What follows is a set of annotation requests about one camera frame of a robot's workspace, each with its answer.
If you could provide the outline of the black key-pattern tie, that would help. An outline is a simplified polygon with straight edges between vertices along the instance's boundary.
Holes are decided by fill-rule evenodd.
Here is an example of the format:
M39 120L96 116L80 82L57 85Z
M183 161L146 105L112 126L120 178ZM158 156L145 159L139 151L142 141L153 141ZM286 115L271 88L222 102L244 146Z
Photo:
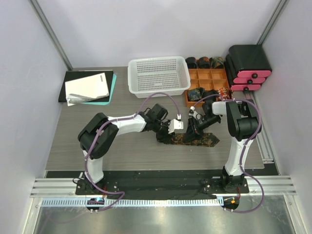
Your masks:
M204 133L200 138L194 138L191 141L184 141L186 134L176 134L170 141L171 145L214 147L220 140L213 133Z

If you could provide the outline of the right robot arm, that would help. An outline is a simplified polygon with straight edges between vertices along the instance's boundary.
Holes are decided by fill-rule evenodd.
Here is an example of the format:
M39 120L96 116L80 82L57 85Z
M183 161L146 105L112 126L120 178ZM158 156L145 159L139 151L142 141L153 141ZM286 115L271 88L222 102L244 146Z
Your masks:
M228 132L232 138L228 160L222 169L220 178L204 178L205 192L238 193L244 190L245 162L248 150L261 131L261 118L252 101L216 101L209 97L202 105L204 115L198 119L195 108L189 111L188 128L183 142L203 138L204 129L221 122L221 116L227 119Z

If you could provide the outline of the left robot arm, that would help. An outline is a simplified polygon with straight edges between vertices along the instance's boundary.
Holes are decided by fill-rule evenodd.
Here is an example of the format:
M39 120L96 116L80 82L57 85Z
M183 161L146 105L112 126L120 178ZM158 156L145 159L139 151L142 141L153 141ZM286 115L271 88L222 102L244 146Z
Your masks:
M113 141L119 135L153 131L156 140L169 144L175 133L169 132L170 120L168 111L160 104L146 108L138 114L126 117L108 117L104 113L96 114L78 134L78 141L86 161L85 177L88 180L87 189L92 194L103 191L104 178L103 157L109 151Z

